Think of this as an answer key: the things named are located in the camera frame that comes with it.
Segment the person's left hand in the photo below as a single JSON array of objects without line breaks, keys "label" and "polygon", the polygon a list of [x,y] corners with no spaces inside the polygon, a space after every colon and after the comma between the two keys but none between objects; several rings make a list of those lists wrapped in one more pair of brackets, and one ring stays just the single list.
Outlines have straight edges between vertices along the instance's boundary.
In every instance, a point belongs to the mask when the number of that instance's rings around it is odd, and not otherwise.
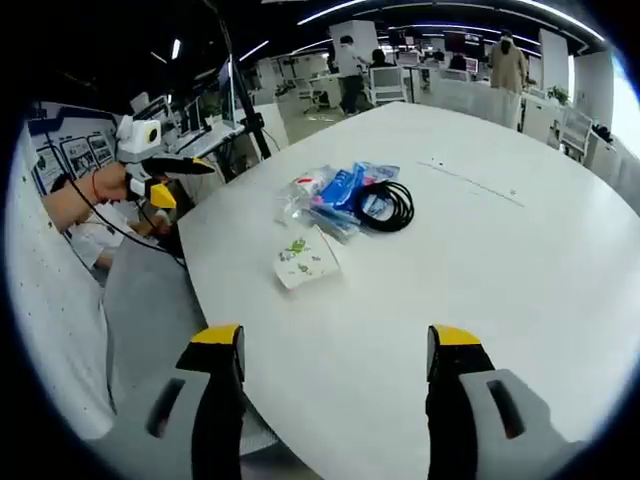
[{"label": "person's left hand", "polygon": [[112,163],[92,174],[92,189],[98,203],[124,201],[128,197],[127,171]]}]

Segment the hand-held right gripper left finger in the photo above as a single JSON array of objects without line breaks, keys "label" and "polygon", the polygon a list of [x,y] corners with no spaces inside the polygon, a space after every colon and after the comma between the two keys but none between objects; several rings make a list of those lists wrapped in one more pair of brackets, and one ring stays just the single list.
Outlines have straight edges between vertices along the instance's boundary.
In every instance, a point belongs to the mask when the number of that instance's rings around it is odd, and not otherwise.
[{"label": "hand-held right gripper left finger", "polygon": [[244,332],[207,328],[128,395],[112,428],[123,479],[239,479]]}]

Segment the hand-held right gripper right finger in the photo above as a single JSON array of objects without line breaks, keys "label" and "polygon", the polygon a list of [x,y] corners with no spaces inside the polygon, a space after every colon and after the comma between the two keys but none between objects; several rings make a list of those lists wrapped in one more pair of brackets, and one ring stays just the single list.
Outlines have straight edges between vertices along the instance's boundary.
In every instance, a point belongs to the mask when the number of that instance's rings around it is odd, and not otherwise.
[{"label": "hand-held right gripper right finger", "polygon": [[494,367],[466,330],[432,325],[427,337],[431,479],[550,479],[583,450],[553,426],[549,405]]}]

